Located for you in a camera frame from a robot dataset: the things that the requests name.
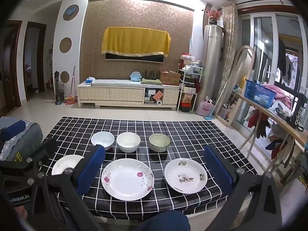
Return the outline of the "green rimmed ceramic bowl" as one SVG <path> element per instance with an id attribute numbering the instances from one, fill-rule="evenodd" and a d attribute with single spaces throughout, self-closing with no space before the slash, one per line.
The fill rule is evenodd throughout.
<path id="1" fill-rule="evenodd" d="M 171 140 L 164 134 L 152 134 L 149 137 L 150 149 L 153 152 L 162 153 L 166 152 Z"/>

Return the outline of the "grey blue sofa cushion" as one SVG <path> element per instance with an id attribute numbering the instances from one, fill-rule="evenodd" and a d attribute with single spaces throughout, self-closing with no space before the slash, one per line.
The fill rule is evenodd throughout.
<path id="1" fill-rule="evenodd" d="M 36 151 L 43 139 L 38 123 L 1 117 L 1 161 L 22 162 Z"/>

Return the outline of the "pink flower white plate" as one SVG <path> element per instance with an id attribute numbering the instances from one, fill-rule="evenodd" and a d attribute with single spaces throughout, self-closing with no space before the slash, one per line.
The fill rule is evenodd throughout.
<path id="1" fill-rule="evenodd" d="M 136 201 L 151 192 L 155 178 L 145 163 L 119 159 L 104 168 L 101 182 L 110 196 L 122 201 Z"/>

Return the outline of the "white bowl left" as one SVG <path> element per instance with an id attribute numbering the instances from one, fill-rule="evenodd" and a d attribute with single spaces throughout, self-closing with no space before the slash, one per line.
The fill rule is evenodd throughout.
<path id="1" fill-rule="evenodd" d="M 91 143 L 94 146 L 96 145 L 103 146 L 106 151 L 111 148 L 114 141 L 115 141 L 114 135 L 107 131 L 97 132 L 91 137 Z"/>

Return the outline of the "white bowl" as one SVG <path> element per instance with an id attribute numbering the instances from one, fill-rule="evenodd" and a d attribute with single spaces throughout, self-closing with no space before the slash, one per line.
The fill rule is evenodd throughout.
<path id="1" fill-rule="evenodd" d="M 138 149 L 141 138 L 133 132 L 124 132 L 117 136 L 116 142 L 122 152 L 133 153 Z"/>
<path id="2" fill-rule="evenodd" d="M 96 145 L 103 146 L 106 151 L 111 148 L 114 141 L 115 141 L 114 135 L 107 131 L 97 132 L 91 137 L 91 143 L 94 146 Z"/>

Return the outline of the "floral print white plate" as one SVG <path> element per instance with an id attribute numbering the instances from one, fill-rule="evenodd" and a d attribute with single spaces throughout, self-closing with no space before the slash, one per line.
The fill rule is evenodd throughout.
<path id="1" fill-rule="evenodd" d="M 207 184 L 205 168 L 198 162 L 187 159 L 174 159 L 166 165 L 164 178 L 175 191 L 183 194 L 200 192 Z"/>

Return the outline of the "black white grid tablecloth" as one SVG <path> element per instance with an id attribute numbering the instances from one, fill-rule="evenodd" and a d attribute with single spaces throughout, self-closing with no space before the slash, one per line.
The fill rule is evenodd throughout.
<path id="1" fill-rule="evenodd" d="M 113 144 L 106 152 L 104 164 L 124 158 L 136 159 L 149 166 L 155 178 L 150 194 L 137 201 L 125 202 L 110 196 L 103 189 L 101 173 L 97 173 L 82 199 L 92 214 L 101 218 L 142 221 L 166 210 L 195 214 L 221 206 L 227 196 L 210 172 L 204 189 L 195 194 L 176 192 L 164 179 L 164 168 L 173 159 L 189 158 L 203 164 L 204 146 L 218 149 L 234 167 L 256 173 L 253 165 L 212 121 L 125 121 L 67 116 L 62 117 L 48 134 L 48 138 L 56 140 L 57 148 L 41 166 L 41 171 L 50 175 L 54 164 L 66 155 L 87 155 L 93 150 L 91 136 L 100 130 L 115 136 L 131 131 L 141 138 L 137 151 L 130 154 Z M 170 138 L 166 152 L 157 153 L 150 149 L 149 137 L 152 134 L 164 134 Z"/>

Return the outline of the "blue trouser knee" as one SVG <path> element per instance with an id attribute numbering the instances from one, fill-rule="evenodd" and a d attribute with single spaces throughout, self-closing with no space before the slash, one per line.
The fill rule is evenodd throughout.
<path id="1" fill-rule="evenodd" d="M 146 220 L 135 230 L 146 231 L 146 230 L 157 230 L 157 231 L 190 231 L 191 226 L 188 218 L 185 214 L 176 210 L 169 210 Z"/>

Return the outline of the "white bowl middle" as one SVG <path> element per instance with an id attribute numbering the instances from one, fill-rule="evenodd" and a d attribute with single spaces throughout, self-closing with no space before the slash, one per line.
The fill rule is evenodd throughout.
<path id="1" fill-rule="evenodd" d="M 122 152 L 133 153 L 138 149 L 141 138 L 133 132 L 124 132 L 117 136 L 116 142 Z"/>

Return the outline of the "black zippo bag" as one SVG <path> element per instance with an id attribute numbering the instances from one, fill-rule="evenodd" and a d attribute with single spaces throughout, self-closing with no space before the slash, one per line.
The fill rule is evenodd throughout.
<path id="1" fill-rule="evenodd" d="M 300 124 L 301 116 L 304 112 L 304 105 L 307 103 L 307 97 L 303 93 L 298 94 L 298 101 L 295 107 L 295 111 L 291 116 L 285 116 L 283 114 L 282 107 L 279 105 L 276 108 L 277 115 L 288 123 L 293 129 L 300 132 L 304 132 L 304 127 Z"/>

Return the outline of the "red broom and dustpan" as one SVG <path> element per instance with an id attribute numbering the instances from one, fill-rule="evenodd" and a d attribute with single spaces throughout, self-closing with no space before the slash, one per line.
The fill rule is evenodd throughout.
<path id="1" fill-rule="evenodd" d="M 72 81 L 71 81 L 71 86 L 70 86 L 70 95 L 69 96 L 66 96 L 64 98 L 64 103 L 66 105 L 73 105 L 77 102 L 77 96 L 73 94 L 73 90 L 76 91 L 76 88 L 75 88 L 75 68 L 76 66 L 74 66 L 74 69 L 73 69 L 73 76 L 72 76 Z"/>

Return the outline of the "upright vacuum cleaner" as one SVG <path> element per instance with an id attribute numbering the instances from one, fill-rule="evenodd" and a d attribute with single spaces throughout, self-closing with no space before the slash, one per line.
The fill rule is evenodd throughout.
<path id="1" fill-rule="evenodd" d="M 59 72 L 54 73 L 55 80 L 55 104 L 61 105 L 64 102 L 64 89 L 63 85 L 59 83 Z"/>

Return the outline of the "pink gift bag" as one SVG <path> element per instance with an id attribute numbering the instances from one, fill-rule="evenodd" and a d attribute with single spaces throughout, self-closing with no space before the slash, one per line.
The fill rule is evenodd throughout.
<path id="1" fill-rule="evenodd" d="M 214 106 L 215 105 L 213 104 L 213 101 L 211 99 L 201 101 L 196 110 L 196 114 L 199 116 L 207 117 L 211 114 Z"/>

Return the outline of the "blue plastic basket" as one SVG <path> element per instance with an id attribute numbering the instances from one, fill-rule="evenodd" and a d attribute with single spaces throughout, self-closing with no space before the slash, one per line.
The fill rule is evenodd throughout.
<path id="1" fill-rule="evenodd" d="M 244 97 L 252 102 L 269 109 L 275 99 L 276 93 L 263 85 L 246 80 Z"/>

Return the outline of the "cream tv cabinet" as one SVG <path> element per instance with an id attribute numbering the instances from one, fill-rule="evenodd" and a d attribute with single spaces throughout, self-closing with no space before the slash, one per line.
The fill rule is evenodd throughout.
<path id="1" fill-rule="evenodd" d="M 150 85 L 130 80 L 97 79 L 77 85 L 78 105 L 176 109 L 179 86 Z"/>

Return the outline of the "leaning wooden folding table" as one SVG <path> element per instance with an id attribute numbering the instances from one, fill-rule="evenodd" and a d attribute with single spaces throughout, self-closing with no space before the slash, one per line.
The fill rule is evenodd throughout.
<path id="1" fill-rule="evenodd" d="M 215 117 L 230 127 L 242 106 L 246 80 L 250 77 L 255 60 L 254 50 L 242 46 L 235 55 L 228 79 L 222 89 L 215 109 Z"/>

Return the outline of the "silver standing air conditioner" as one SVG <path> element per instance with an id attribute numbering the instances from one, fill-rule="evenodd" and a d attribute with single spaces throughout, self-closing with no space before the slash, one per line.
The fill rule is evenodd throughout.
<path id="1" fill-rule="evenodd" d="M 205 25 L 203 78 L 200 89 L 200 99 L 211 98 L 213 95 L 218 66 L 222 56 L 223 28 L 215 24 Z"/>

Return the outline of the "light blue container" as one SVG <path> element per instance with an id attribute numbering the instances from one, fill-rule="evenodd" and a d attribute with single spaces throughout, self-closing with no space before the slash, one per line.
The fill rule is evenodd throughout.
<path id="1" fill-rule="evenodd" d="M 131 81 L 133 81 L 133 82 L 141 82 L 142 75 L 141 75 L 140 72 L 134 71 L 134 72 L 131 73 L 130 79 L 131 79 Z"/>

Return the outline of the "white metal shelf rack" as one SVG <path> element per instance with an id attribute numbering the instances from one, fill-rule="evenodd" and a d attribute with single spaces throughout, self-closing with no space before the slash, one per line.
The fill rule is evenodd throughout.
<path id="1" fill-rule="evenodd" d="M 180 74 L 177 111 L 192 112 L 200 91 L 203 68 L 200 61 L 194 61 L 191 55 L 181 55 L 178 64 Z"/>

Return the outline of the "green folded cloth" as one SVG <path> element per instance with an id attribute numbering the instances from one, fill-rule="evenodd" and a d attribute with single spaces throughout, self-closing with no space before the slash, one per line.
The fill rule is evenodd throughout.
<path id="1" fill-rule="evenodd" d="M 162 85 L 162 82 L 159 79 L 145 79 L 145 78 L 142 78 L 141 83 L 142 84 L 147 84 L 147 85 Z"/>

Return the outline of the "brown cardboard box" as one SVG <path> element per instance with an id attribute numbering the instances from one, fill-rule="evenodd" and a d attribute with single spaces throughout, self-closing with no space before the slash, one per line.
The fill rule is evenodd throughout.
<path id="1" fill-rule="evenodd" d="M 173 71 L 160 71 L 159 79 L 163 85 L 178 85 L 181 75 Z"/>

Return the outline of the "yellow cloth tv cover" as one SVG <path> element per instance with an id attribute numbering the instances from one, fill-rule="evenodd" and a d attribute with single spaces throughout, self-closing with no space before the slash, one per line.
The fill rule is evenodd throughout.
<path id="1" fill-rule="evenodd" d="M 171 37 L 162 30 L 137 27 L 108 27 L 103 34 L 101 53 L 125 57 L 162 55 L 168 57 Z"/>

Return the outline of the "beige patterned curtain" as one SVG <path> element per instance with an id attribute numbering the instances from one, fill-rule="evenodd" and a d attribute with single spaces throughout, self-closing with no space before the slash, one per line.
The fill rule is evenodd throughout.
<path id="1" fill-rule="evenodd" d="M 222 19 L 225 33 L 222 55 L 223 71 L 219 87 L 219 95 L 222 93 L 227 79 L 229 78 L 229 74 L 231 73 L 236 52 L 238 41 L 238 9 L 236 3 L 226 2 L 222 5 Z"/>

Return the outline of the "red flower pot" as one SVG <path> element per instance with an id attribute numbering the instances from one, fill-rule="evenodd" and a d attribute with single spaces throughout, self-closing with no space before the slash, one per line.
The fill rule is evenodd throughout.
<path id="1" fill-rule="evenodd" d="M 217 25 L 222 15 L 222 12 L 221 9 L 211 9 L 209 11 L 206 11 L 206 14 L 208 16 L 208 23 Z"/>

